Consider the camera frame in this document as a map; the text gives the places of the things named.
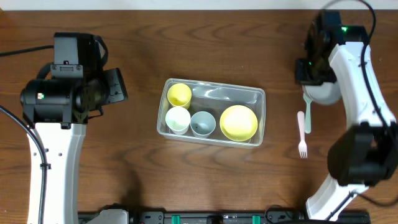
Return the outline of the grey bowl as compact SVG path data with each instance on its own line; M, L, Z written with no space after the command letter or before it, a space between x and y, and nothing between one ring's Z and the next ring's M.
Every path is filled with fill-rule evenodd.
M338 82L324 82L319 86L304 85L303 92L320 105L332 105L341 99L341 91Z

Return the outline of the yellow cup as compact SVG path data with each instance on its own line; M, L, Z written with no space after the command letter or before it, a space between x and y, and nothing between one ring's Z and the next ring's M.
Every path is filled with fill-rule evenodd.
M189 109L192 99L192 91L188 85L177 83L169 88L167 99L173 107Z

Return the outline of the white cup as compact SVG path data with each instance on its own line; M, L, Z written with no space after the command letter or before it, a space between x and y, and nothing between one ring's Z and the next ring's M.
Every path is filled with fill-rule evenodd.
M165 116L165 122L171 131L178 135L185 134L190 126L191 116L187 109L182 107L173 107L168 110Z

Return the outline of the yellow bowl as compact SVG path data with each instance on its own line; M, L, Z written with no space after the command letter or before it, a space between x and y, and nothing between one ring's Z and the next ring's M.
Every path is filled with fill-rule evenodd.
M230 106L221 114L221 132L232 141L243 142L251 139L257 132L257 128L257 116L247 106Z

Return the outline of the clear plastic container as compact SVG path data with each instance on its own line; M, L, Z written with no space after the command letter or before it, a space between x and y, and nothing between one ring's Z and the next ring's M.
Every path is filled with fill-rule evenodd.
M216 119L216 128L207 138L197 138L192 129L185 134L178 135L167 126L165 117L172 105L167 99L167 92L175 84L183 83L190 87L192 99L188 111L191 115L206 111ZM251 139L243 142L228 139L220 129L220 117L223 111L230 106L243 105L250 108L258 120L257 131ZM240 86L225 83L214 83L199 80L169 78L164 85L160 99L157 118L157 132L166 139L177 141L209 144L223 147L238 147L252 149L262 144L264 126L266 123L266 94L263 89L250 86Z

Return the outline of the grey cup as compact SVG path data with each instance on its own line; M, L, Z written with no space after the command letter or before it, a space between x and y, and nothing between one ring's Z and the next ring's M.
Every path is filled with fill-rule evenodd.
M199 111L191 117L190 127L197 138L207 138L216 128L216 120L212 114Z

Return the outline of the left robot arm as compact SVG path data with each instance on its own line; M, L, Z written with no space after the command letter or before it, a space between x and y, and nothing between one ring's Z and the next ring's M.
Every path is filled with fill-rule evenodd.
M128 98L118 68L47 78L47 65L21 92L30 146L28 223L77 223L80 154L90 112Z

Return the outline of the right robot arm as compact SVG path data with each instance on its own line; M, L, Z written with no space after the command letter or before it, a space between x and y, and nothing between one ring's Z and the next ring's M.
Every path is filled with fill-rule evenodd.
M305 96L323 105L342 100L346 114L346 131L328 152L328 176L306 201L311 220L337 220L397 167L397 120L378 85L369 41L363 26L317 19L305 42L307 56L296 63Z

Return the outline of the mint green spoon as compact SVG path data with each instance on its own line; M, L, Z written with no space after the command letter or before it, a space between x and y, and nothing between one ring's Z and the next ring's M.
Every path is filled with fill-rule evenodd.
M305 133L310 134L312 132L312 120L311 120L311 103L312 99L306 95L305 93L303 94L303 99L306 103L306 112L305 112Z

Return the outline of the pink fork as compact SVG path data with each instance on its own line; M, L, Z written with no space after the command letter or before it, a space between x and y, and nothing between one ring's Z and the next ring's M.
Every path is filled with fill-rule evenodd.
M305 115L303 111L297 113L297 121L300 135L300 142L298 144L298 151L302 159L308 158L307 144L305 142Z

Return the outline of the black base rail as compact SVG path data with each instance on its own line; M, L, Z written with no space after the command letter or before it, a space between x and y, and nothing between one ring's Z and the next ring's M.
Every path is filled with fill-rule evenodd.
M272 224L272 223L323 223L311 220L300 210L269 207L264 212L220 211L166 212L128 210L118 204L109 205L98 213L78 214L78 223L130 223L130 224Z

